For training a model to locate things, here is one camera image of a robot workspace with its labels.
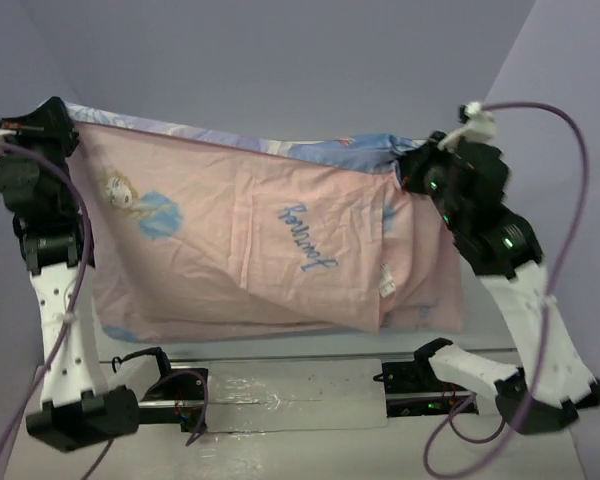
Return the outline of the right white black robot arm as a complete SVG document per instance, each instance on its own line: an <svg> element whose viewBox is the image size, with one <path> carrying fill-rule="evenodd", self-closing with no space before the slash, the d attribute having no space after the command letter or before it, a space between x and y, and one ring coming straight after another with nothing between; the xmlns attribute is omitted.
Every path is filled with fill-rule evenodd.
<svg viewBox="0 0 600 480"><path fill-rule="evenodd" d="M408 193L429 197L460 256L490 293L521 363L500 363L435 339L414 353L416 383L427 391L454 384L494 400L517 433L569 427L600 406L600 379L585 366L550 298L549 274L531 224L503 203L510 170L493 146L436 131L397 159Z"/></svg>

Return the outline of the blue and pink printed pillowcase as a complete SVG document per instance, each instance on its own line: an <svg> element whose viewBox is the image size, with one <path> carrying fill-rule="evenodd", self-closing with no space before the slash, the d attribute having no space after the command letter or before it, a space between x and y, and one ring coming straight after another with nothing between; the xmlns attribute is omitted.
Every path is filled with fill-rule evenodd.
<svg viewBox="0 0 600 480"><path fill-rule="evenodd" d="M176 343L309 330L463 327L459 255L400 188L406 137L290 142L72 104L71 176L109 336ZM396 291L379 294L386 263Z"/></svg>

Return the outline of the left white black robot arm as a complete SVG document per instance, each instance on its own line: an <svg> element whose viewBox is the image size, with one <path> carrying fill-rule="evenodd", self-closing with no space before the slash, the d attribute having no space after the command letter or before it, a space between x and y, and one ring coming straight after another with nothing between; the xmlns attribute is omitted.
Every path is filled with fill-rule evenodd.
<svg viewBox="0 0 600 480"><path fill-rule="evenodd" d="M0 118L0 129L0 195L37 298L45 355L34 382L40 407L26 415L27 432L64 453L131 435L136 395L109 386L96 348L91 223L67 164L79 132L58 97Z"/></svg>

